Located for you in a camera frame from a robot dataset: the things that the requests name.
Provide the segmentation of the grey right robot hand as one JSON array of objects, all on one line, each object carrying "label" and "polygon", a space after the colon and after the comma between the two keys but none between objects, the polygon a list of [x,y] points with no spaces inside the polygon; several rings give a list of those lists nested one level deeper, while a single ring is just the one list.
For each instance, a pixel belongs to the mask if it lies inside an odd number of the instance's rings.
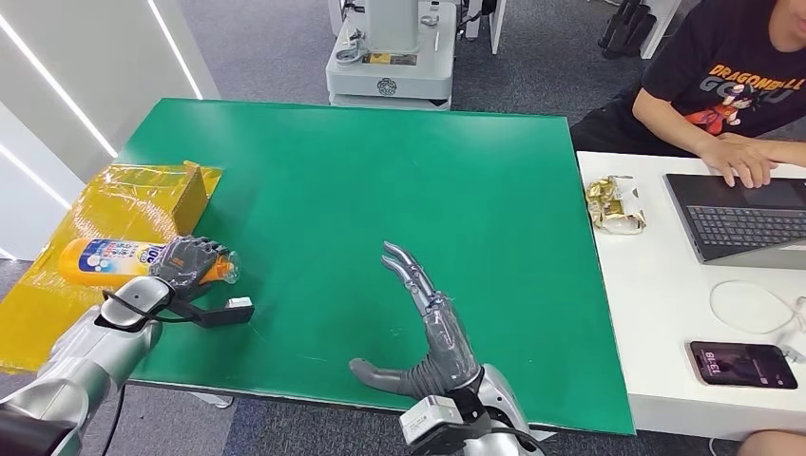
[{"label": "grey right robot hand", "polygon": [[437,290],[422,265],[400,246],[383,242],[382,265],[394,272],[411,296],[424,327],[429,349],[425,357],[406,370],[379,368],[362,358],[349,369],[363,385],[388,393],[422,399],[443,396],[472,383],[482,368],[451,299]]}]

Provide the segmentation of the person's right hand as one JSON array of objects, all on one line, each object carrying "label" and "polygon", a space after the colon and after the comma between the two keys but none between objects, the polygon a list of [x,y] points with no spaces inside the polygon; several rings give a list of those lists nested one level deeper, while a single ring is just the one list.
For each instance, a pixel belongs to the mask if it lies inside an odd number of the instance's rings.
[{"label": "person's right hand", "polygon": [[745,188],[760,188],[770,183],[771,171],[777,167],[771,150],[764,140],[726,133],[698,143],[694,154],[718,171],[730,187],[739,181]]}]

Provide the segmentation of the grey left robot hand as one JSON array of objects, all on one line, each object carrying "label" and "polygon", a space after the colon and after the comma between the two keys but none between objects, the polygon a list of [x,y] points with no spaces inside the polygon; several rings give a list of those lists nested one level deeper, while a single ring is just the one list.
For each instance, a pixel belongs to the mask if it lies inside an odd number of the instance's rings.
[{"label": "grey left robot hand", "polygon": [[175,300],[189,302],[208,292],[210,285],[201,284],[202,278],[229,252],[228,247],[209,237],[175,237],[149,266],[148,274],[165,282]]}]

